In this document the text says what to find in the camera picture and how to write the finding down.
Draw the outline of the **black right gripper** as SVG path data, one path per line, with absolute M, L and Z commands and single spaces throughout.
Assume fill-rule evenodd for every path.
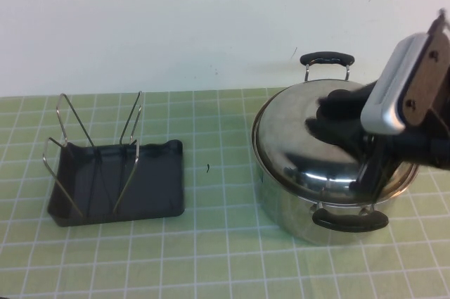
M 348 92 L 347 116 L 371 144 L 355 181 L 355 193 L 375 193 L 383 168 L 398 162 L 449 169 L 449 66 L 421 66 L 393 72 Z

